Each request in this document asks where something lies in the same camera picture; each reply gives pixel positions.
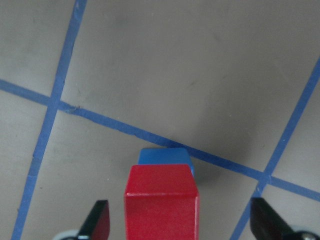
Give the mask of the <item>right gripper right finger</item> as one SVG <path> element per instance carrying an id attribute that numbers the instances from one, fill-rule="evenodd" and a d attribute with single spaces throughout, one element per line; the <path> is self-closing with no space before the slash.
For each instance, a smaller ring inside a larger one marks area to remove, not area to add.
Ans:
<path id="1" fill-rule="evenodd" d="M 262 197 L 250 200 L 250 230 L 257 240 L 318 240 L 319 235 L 295 231 Z"/>

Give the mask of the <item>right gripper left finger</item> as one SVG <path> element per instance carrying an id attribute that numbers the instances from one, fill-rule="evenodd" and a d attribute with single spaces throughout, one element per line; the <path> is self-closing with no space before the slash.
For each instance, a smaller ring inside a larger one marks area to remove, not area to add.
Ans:
<path id="1" fill-rule="evenodd" d="M 110 236 L 109 201 L 97 200 L 79 230 L 58 233 L 54 240 L 107 240 Z"/>

